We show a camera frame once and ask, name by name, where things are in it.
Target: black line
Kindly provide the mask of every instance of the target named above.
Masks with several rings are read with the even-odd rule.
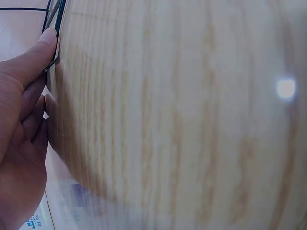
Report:
[[[50,5],[51,5],[51,1],[52,0],[49,0],[48,5],[47,5],[47,11],[46,11],[45,19],[44,19],[42,33],[44,32],[44,30],[46,28],[46,23],[47,23],[47,18],[48,18],[48,14],[49,14],[49,9],[50,9]]]
[[[59,8],[59,5],[60,5],[60,0],[57,1],[56,5],[54,6],[50,16],[48,16],[48,22],[46,23],[46,28],[50,26],[53,18],[54,18],[54,15],[56,14],[58,8]]]
[[[0,8],[0,11],[10,11],[10,10],[22,10],[22,11],[48,11],[47,9],[44,8],[27,8],[27,7],[4,7]]]

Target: finger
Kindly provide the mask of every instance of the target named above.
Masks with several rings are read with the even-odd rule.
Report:
[[[36,135],[43,119],[44,110],[45,98],[44,96],[40,96],[34,109],[31,111],[29,116],[27,116],[27,118],[22,122],[22,126],[24,127],[24,132],[27,139],[32,140]]]
[[[48,137],[47,137],[47,123],[46,120],[43,118],[38,132],[35,138],[32,141],[36,151],[38,152],[39,156],[41,157],[42,161],[46,159],[46,153],[48,148]]]
[[[21,98],[21,112],[19,120],[22,122],[37,104],[46,84],[46,74],[32,82],[24,91]]]
[[[45,96],[45,102],[46,102],[46,113],[49,117],[54,117],[57,109],[57,102],[53,98],[52,95],[47,94]]]
[[[49,65],[56,43],[56,30],[46,29],[39,42],[25,54],[0,62],[0,73],[16,78],[25,89]]]

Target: skin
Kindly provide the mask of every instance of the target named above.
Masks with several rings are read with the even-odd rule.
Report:
[[[46,83],[56,38],[0,62],[0,230],[18,229],[35,212],[46,186]]]

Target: white surface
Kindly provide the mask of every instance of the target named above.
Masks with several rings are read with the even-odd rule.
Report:
[[[28,7],[46,8],[48,0],[1,0],[0,8],[4,7]]]
[[[23,54],[39,40],[44,11],[0,11],[0,61]]]

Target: wood grain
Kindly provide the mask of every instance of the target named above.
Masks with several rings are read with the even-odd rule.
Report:
[[[70,0],[49,130],[116,204],[92,229],[307,229],[306,20],[304,0]]]

